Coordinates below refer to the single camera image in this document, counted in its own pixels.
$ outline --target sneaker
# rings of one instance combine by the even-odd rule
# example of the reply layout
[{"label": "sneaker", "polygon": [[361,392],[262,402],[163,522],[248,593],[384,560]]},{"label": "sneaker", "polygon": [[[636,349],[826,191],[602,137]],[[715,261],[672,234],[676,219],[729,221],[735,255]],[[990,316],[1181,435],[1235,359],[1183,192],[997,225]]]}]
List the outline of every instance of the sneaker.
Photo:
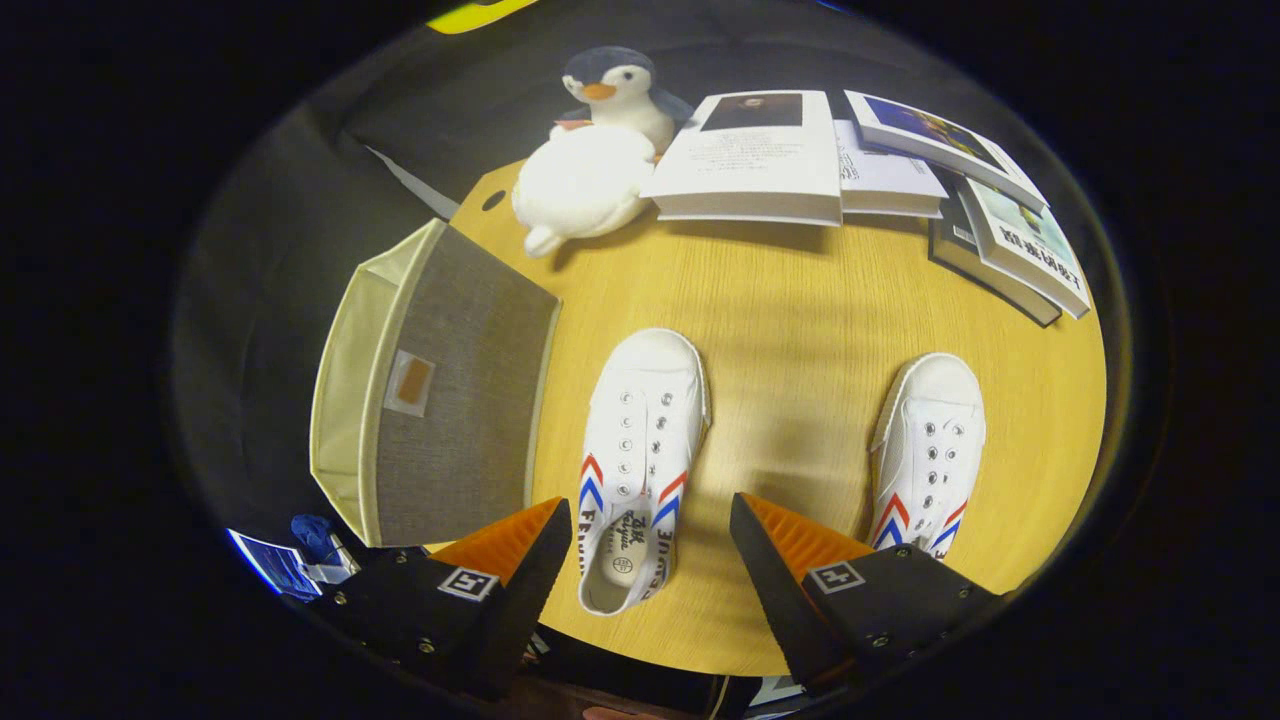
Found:
[{"label": "sneaker", "polygon": [[703,365],[684,336],[650,328],[613,350],[582,443],[577,594],[588,612],[617,615],[667,584],[689,468],[708,425]]},{"label": "sneaker", "polygon": [[942,559],[969,506],[987,439],[982,391],[964,360],[908,363],[884,400],[870,451],[876,510],[867,544],[911,543]]}]

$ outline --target wooden table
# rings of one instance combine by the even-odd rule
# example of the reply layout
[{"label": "wooden table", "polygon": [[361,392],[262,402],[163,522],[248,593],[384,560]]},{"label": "wooden table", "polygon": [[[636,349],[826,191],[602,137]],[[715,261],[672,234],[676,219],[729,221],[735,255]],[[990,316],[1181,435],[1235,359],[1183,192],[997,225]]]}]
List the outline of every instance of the wooden table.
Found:
[{"label": "wooden table", "polygon": [[[897,369],[931,351],[964,357],[987,407],[982,470],[947,564],[1000,593],[1052,552],[1102,436],[1096,314],[1041,329],[929,263],[927,222],[914,218],[852,217],[842,228],[658,223],[650,209],[609,236],[534,260],[511,208],[518,168],[483,177],[452,224],[564,301],[534,502],[576,497],[591,389],[613,347],[637,329],[672,328],[698,346],[713,418],[681,506],[677,570],[663,592],[617,618],[588,615],[570,552],[543,624],[659,665],[786,674],[728,534],[730,501],[751,492],[865,539],[872,429]],[[499,191],[507,195],[485,210]]]}]

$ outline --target blue cloth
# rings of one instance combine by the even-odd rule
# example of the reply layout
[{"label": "blue cloth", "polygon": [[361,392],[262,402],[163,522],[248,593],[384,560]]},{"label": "blue cloth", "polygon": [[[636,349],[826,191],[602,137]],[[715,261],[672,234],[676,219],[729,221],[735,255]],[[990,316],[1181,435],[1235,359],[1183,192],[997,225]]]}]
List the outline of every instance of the blue cloth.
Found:
[{"label": "blue cloth", "polygon": [[319,515],[294,515],[289,529],[315,564],[338,562],[338,547],[329,539],[333,534],[333,523],[328,519]]}]

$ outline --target stuffed animal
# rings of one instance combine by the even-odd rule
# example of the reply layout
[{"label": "stuffed animal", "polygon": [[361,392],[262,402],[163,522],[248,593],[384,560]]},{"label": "stuffed animal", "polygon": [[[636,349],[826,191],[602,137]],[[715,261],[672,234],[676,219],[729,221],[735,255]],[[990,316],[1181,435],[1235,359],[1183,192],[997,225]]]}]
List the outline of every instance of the stuffed animal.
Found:
[{"label": "stuffed animal", "polygon": [[534,151],[511,191],[529,228],[525,252],[541,258],[571,237],[598,237],[640,214],[640,186],[653,174],[654,147],[625,127],[586,126]]},{"label": "stuffed animal", "polygon": [[657,85],[653,60],[628,47],[593,47],[564,65],[564,88],[586,108],[564,114],[552,137],[586,120],[643,133],[660,155],[694,109]]}]

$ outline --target book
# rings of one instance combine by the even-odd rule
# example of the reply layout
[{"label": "book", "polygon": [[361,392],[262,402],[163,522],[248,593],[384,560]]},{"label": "book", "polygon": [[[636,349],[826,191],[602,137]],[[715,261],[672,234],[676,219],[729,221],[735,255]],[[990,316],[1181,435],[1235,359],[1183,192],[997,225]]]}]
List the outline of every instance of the book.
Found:
[{"label": "book", "polygon": [[941,204],[942,217],[929,222],[929,260],[1005,300],[1042,328],[1061,318],[1062,311],[1044,296],[1018,278],[983,264],[969,213],[955,188],[960,178],[942,170],[938,179],[950,196]]},{"label": "book", "polygon": [[1091,310],[1084,273],[1052,213],[1036,215],[973,178],[961,178],[959,191],[984,265],[1030,286],[1073,318]]},{"label": "book", "polygon": [[227,533],[244,553],[244,560],[276,593],[291,594],[305,602],[324,594],[320,585],[302,569],[302,553],[297,548],[253,539],[230,528]]},{"label": "book", "polygon": [[840,164],[827,95],[732,92],[704,99],[641,197],[658,219],[842,222]]},{"label": "book", "polygon": [[924,110],[845,91],[865,145],[915,155],[977,178],[1039,213],[1048,204],[1036,183],[991,140]]},{"label": "book", "polygon": [[846,214],[942,217],[938,202],[947,191],[923,160],[863,147],[852,120],[836,120],[836,147]]}]

